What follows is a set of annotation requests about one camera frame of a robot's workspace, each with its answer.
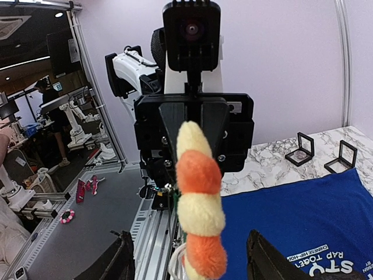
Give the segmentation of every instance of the orange plush ball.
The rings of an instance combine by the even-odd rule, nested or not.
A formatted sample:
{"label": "orange plush ball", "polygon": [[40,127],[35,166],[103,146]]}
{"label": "orange plush ball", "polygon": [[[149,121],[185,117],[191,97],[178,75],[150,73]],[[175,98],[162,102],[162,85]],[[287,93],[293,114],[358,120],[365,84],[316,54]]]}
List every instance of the orange plush ball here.
{"label": "orange plush ball", "polygon": [[183,194],[217,194],[221,172],[215,160],[197,150],[188,150],[177,163],[177,181]]}
{"label": "orange plush ball", "polygon": [[188,234],[186,240],[188,261],[199,275],[219,279],[226,273],[227,253],[221,245],[220,236],[201,237]]}

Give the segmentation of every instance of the air conditioner vent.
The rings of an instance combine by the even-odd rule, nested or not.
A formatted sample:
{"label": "air conditioner vent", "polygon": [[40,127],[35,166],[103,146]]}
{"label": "air conditioner vent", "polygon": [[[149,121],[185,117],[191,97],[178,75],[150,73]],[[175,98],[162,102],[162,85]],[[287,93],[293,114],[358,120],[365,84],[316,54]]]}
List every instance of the air conditioner vent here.
{"label": "air conditioner vent", "polygon": [[0,16],[0,40],[8,39],[31,16]]}

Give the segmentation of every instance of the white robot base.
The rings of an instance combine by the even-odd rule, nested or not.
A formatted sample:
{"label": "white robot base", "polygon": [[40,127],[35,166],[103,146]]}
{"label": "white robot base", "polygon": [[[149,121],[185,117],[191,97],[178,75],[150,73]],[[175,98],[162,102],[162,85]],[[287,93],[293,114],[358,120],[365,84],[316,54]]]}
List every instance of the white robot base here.
{"label": "white robot base", "polygon": [[91,138],[91,137],[92,137],[92,133],[84,134],[79,139],[76,139],[76,137],[72,136],[71,137],[72,141],[68,144],[68,147],[69,147],[69,149],[74,149],[74,148],[80,147],[80,146],[84,145],[89,140],[89,138]]}
{"label": "white robot base", "polygon": [[12,194],[8,194],[9,207],[11,210],[19,212],[34,196],[34,190],[25,190],[23,187],[17,185]]}

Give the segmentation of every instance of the stuffed toy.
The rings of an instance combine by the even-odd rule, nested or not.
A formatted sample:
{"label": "stuffed toy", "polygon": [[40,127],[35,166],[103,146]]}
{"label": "stuffed toy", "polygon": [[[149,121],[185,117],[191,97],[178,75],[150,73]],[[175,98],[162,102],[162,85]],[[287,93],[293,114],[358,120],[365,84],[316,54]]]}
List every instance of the stuffed toy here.
{"label": "stuffed toy", "polygon": [[220,233],[226,225],[221,207],[221,172],[202,130],[185,122],[177,138],[178,218],[186,236],[183,265],[189,280],[219,279],[227,269]]}

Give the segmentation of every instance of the black display frame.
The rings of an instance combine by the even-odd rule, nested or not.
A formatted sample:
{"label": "black display frame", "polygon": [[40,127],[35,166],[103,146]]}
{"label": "black display frame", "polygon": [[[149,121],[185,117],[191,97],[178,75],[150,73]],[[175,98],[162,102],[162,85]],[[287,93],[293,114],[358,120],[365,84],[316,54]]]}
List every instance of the black display frame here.
{"label": "black display frame", "polygon": [[[309,141],[311,143],[311,150],[307,150],[307,149],[303,148],[302,139],[306,139],[307,141]],[[285,158],[289,162],[291,162],[292,164],[296,165],[297,167],[300,167],[304,163],[309,162],[315,156],[315,141],[314,141],[313,138],[309,137],[308,135],[305,135],[302,132],[298,132],[298,147],[299,147],[298,149],[292,151],[291,153],[288,153],[285,156]],[[305,159],[301,160],[300,162],[298,162],[298,161],[296,161],[292,158],[292,156],[298,151],[302,151],[302,152],[307,154],[307,157]]]}
{"label": "black display frame", "polygon": [[[347,147],[347,148],[349,148],[350,150],[353,151],[354,154],[353,154],[353,160],[352,160],[352,162],[349,162],[347,159],[345,159],[345,158],[343,157],[343,147],[344,147],[344,146]],[[330,173],[335,174],[335,173],[337,173],[337,171],[335,171],[334,169],[332,169],[331,166],[332,166],[333,164],[335,164],[335,163],[340,163],[341,165],[343,165],[344,167],[347,168],[347,169],[345,170],[345,171],[347,171],[347,170],[350,170],[350,169],[355,168],[355,165],[356,165],[356,159],[357,159],[357,148],[354,147],[353,145],[347,143],[346,141],[341,140],[341,141],[339,142],[339,156],[338,156],[338,158],[333,159],[331,162],[325,163],[325,164],[324,164],[324,168],[325,168],[327,171],[329,171]]]}

